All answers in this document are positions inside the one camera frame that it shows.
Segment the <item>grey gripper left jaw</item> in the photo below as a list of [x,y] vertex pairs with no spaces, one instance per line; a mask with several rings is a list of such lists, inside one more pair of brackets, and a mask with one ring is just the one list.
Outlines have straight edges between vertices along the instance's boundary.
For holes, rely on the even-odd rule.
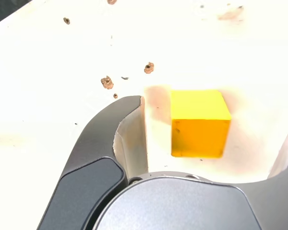
[[92,229],[128,180],[147,172],[144,97],[120,98],[83,129],[38,228]]

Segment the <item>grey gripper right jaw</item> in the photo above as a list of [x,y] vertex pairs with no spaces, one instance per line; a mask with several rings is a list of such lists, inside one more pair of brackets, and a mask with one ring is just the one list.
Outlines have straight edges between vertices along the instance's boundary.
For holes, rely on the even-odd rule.
[[91,164],[93,230],[288,230],[288,161],[277,175],[242,184],[178,172],[132,184],[112,158]]

